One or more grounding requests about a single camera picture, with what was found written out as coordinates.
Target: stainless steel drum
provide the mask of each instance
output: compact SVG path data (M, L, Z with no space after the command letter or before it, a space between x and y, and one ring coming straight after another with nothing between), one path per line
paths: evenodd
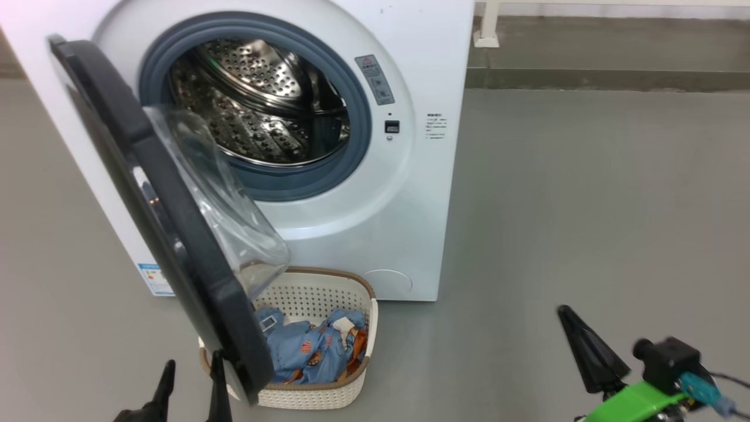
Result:
M349 140L345 104L328 79L261 40L198 46L169 82L177 105L201 115L224 152L254 164L310 164Z

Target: washing machine door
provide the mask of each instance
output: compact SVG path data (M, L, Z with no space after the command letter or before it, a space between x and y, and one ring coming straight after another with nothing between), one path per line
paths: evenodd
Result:
M175 295L208 349L223 351L227 381L257 402L273 364L251 300L286 270L286 245L222 158L211 157L200 118L141 108L90 41L51 38L50 45L102 162Z

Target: blue connector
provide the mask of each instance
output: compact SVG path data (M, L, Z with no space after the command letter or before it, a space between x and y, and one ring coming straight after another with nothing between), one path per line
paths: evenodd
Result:
M679 388L695 401L713 407L713 410L724 419L732 417L737 409L734 400L722 396L715 385L690 372L685 372L679 377Z

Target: cable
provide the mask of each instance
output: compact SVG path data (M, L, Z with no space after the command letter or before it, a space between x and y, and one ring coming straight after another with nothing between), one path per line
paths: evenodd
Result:
M739 378L735 378L735 377L733 377L733 376L731 376L731 375L727 375L727 374L720 374L720 373L717 373L717 372L709 372L709 374L710 374L710 375L711 375L712 377L714 377L714 378L721 378L721 379L725 379L725 380L727 380L727 381L732 381L732 382L734 382L734 383L737 383L737 384L739 384L739 385L742 385L742 386L743 386L744 388L750 388L750 382L747 382L747 381L743 381L743 380L741 380L741 379L739 379Z
M750 420L750 414L742 413L741 411L732 411L732 414L742 420Z

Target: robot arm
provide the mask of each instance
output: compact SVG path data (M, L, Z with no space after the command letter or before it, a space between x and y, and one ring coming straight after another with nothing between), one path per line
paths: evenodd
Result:
M630 368L594 330L570 306L558 307L557 315L586 391L603 393L604 403L585 422L682 421L685 414L706 405L724 418L746 418L733 400L721 395L712 374L701 365L701 353L690 345L674 337L656 344L638 340L633 355L643 361L643 381L627 385L622 378Z
M167 422L170 395L175 386L174 360L169 360L161 373L154 399L138 410L121 411L114 422ZM232 422L230 398L227 394L227 380L224 375L224 359L220 351L215 351L211 359L211 379L214 387L211 392L211 408L206 422Z

